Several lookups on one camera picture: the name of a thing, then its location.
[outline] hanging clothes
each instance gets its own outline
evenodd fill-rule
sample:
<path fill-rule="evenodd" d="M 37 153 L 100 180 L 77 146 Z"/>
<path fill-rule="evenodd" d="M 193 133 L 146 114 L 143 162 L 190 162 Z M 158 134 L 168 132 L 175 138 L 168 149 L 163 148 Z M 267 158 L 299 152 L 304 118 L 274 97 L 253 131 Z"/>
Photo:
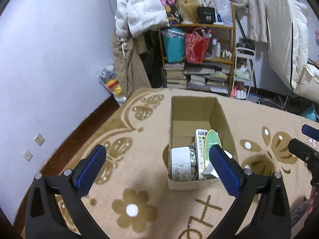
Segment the hanging clothes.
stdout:
<path fill-rule="evenodd" d="M 114 33 L 111 42 L 117 79 L 125 96 L 129 98 L 133 91 L 141 87 L 151 88 L 133 37 L 128 37 L 126 42 L 120 42 Z"/>
<path fill-rule="evenodd" d="M 141 35 L 149 29 L 168 24 L 166 11 L 160 0 L 116 0 L 116 33 L 121 41 Z"/>

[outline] white remote control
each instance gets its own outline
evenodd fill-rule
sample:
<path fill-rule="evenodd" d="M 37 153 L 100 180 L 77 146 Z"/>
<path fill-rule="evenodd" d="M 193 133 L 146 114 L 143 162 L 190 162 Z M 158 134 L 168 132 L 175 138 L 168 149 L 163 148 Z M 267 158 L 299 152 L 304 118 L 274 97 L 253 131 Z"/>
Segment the white remote control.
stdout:
<path fill-rule="evenodd" d="M 208 133 L 206 129 L 197 129 L 195 132 L 195 146 L 197 156 L 198 179 L 203 180 L 203 172 L 205 170 L 204 144 Z"/>
<path fill-rule="evenodd" d="M 189 155 L 189 147 L 172 148 L 171 162 L 172 180 L 191 180 L 191 162 Z"/>

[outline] folded mattress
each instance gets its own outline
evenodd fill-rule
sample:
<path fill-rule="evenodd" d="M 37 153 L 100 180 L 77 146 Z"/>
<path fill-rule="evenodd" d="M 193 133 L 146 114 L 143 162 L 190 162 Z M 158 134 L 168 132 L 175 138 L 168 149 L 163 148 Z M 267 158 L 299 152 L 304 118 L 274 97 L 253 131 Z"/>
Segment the folded mattress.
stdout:
<path fill-rule="evenodd" d="M 295 94 L 319 103 L 319 70 L 308 61 L 307 6 L 295 0 L 268 0 L 268 58 Z"/>

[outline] wall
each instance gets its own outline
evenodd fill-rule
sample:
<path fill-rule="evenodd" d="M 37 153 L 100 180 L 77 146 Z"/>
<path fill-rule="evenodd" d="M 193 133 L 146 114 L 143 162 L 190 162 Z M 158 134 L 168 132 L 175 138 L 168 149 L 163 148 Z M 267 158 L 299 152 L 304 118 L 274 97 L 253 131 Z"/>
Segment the wall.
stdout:
<path fill-rule="evenodd" d="M 315 30 L 319 30 L 319 20 L 315 16 L 313 10 L 306 0 L 299 0 L 300 2 L 308 6 L 308 30 L 309 30 L 309 48 L 308 57 L 314 61 L 318 60 L 318 49 L 319 47 L 315 41 Z M 238 17 L 240 18 L 241 25 L 245 31 L 248 33 L 248 14 L 243 10 L 237 10 Z M 242 37 L 239 26 L 236 26 L 236 37 L 237 42 L 239 38 Z M 254 61 L 255 66 L 255 76 L 257 88 L 269 90 L 279 94 L 287 95 L 289 94 L 289 89 L 278 77 L 278 75 L 272 70 L 268 60 L 267 44 L 263 42 L 256 42 L 256 60 Z"/>
<path fill-rule="evenodd" d="M 0 206 L 10 222 L 34 175 L 110 96 L 96 73 L 113 56 L 114 29 L 108 0 L 11 0 L 1 15 Z"/>

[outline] electrical outlet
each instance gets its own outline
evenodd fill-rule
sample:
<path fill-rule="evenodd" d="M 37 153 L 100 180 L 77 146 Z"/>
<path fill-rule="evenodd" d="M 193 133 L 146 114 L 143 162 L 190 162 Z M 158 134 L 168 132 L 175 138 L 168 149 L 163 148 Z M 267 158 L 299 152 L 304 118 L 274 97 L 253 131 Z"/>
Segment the electrical outlet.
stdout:
<path fill-rule="evenodd" d="M 26 150 L 22 156 L 24 157 L 24 159 L 26 159 L 28 162 L 30 162 L 30 160 L 33 157 L 33 154 L 30 153 L 29 150 Z"/>
<path fill-rule="evenodd" d="M 43 138 L 43 136 L 41 136 L 41 134 L 39 133 L 35 138 L 34 138 L 34 141 L 39 145 L 41 146 L 45 139 Z"/>

